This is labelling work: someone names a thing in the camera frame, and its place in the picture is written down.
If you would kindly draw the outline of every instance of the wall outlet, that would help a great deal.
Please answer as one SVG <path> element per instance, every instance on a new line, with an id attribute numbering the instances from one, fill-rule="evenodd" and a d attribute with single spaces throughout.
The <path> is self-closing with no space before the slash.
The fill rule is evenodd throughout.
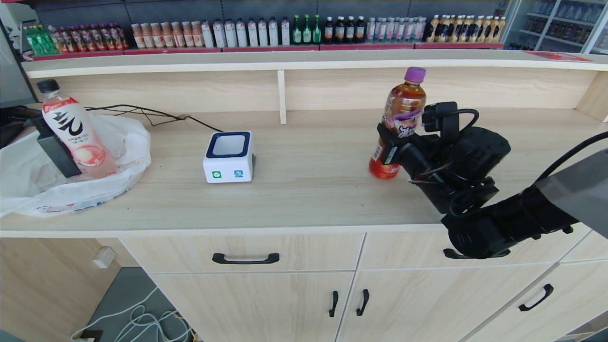
<path id="1" fill-rule="evenodd" d="M 116 258 L 116 252 L 110 247 L 102 247 L 97 255 L 93 258 L 93 262 L 99 268 L 108 268 L 112 261 Z"/>

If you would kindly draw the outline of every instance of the purple bottle cap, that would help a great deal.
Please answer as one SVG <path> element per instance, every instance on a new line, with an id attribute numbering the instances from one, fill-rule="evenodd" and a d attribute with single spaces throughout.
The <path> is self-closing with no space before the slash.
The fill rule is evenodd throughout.
<path id="1" fill-rule="evenodd" d="M 406 76 L 403 77 L 403 79 L 410 82 L 422 83 L 422 81 L 424 81 L 425 75 L 426 69 L 411 66 L 407 68 Z"/>

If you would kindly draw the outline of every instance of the white plastic bag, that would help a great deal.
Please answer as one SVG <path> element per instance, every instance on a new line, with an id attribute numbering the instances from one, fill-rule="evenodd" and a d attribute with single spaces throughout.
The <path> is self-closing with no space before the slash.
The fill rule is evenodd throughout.
<path id="1" fill-rule="evenodd" d="M 0 217 L 9 212 L 50 217 L 100 205 L 132 188 L 150 165 L 150 134 L 133 119 L 92 115 L 118 172 L 99 180 L 68 180 L 38 145 L 38 132 L 0 150 Z"/>

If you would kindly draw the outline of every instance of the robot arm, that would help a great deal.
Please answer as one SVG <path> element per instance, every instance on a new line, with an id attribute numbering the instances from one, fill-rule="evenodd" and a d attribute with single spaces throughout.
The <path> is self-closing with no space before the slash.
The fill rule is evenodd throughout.
<path id="1" fill-rule="evenodd" d="M 461 113 L 472 113 L 474 118 L 459 130 Z M 380 160 L 401 164 L 410 182 L 446 214 L 441 222 L 459 252 L 475 259 L 504 256 L 509 247 L 527 238 L 556 231 L 569 234 L 570 225 L 577 222 L 608 239 L 608 149 L 549 176 L 584 147 L 608 138 L 608 132 L 569 151 L 521 193 L 482 207 L 498 192 L 487 174 L 511 147 L 501 135 L 473 127 L 477 118 L 476 110 L 459 110 L 455 102 L 443 102 L 425 107 L 422 115 L 425 131 L 440 131 L 441 136 L 397 138 L 378 125 L 385 146 Z"/>

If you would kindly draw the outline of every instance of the wooden cabinet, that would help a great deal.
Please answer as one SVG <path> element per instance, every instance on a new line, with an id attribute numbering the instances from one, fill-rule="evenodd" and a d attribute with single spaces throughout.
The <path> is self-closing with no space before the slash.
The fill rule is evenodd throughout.
<path id="1" fill-rule="evenodd" d="M 205 342 L 334 342 L 353 272 L 152 274 Z M 335 313 L 333 291 L 338 292 Z"/>
<path id="2" fill-rule="evenodd" d="M 549 266 L 358 271 L 338 341 L 458 341 Z"/>
<path id="3" fill-rule="evenodd" d="M 518 296 L 466 342 L 552 342 L 608 309 L 608 261 L 562 263 Z M 553 290 L 547 295 L 547 286 Z M 530 307 L 546 298 L 529 311 Z"/>
<path id="4" fill-rule="evenodd" d="M 557 262 L 582 237 L 589 228 L 574 226 L 574 232 L 546 234 L 539 240 L 527 239 L 511 248 L 505 257 L 478 259 L 449 259 L 445 248 L 454 248 L 447 229 L 422 232 L 370 232 L 365 238 L 359 269 L 421 268 L 421 267 L 468 267 L 510 265 L 520 263 Z"/>
<path id="5" fill-rule="evenodd" d="M 363 233 L 183 236 L 128 238 L 121 241 L 148 273 L 320 271 L 354 270 L 363 236 Z M 278 261 L 218 263 L 213 260 L 214 254 L 223 254 L 228 262 L 261 261 L 270 259 L 271 254 L 278 254 Z"/>

